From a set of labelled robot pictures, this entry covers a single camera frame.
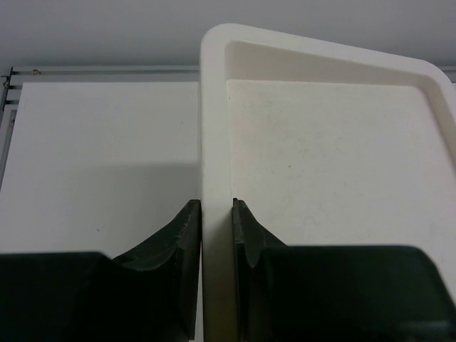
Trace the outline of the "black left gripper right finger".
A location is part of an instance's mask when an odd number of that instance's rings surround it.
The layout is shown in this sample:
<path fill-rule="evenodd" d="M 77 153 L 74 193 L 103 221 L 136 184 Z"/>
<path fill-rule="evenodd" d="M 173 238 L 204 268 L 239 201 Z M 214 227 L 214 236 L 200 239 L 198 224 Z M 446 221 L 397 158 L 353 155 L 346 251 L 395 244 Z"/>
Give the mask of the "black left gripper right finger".
<path fill-rule="evenodd" d="M 405 245 L 289 246 L 232 205 L 240 341 L 453 341 L 455 303 Z"/>

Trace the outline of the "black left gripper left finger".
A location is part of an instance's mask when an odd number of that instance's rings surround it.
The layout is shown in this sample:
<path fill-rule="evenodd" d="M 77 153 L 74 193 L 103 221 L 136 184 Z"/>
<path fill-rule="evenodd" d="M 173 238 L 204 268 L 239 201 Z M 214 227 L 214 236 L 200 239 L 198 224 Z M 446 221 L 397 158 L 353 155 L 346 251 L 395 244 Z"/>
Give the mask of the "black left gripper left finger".
<path fill-rule="evenodd" d="M 201 204 L 129 251 L 1 255 L 3 341 L 191 341 Z"/>

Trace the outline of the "white drawer cabinet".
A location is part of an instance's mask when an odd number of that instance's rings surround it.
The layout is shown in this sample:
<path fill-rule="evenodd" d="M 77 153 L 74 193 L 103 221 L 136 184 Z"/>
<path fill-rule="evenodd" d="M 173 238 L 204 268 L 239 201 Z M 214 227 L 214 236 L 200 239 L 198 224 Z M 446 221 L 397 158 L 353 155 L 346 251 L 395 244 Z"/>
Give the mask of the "white drawer cabinet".
<path fill-rule="evenodd" d="M 406 244 L 455 290 L 455 87 L 427 61 L 240 24 L 200 46 L 204 339 L 236 341 L 231 209 L 283 242 Z"/>

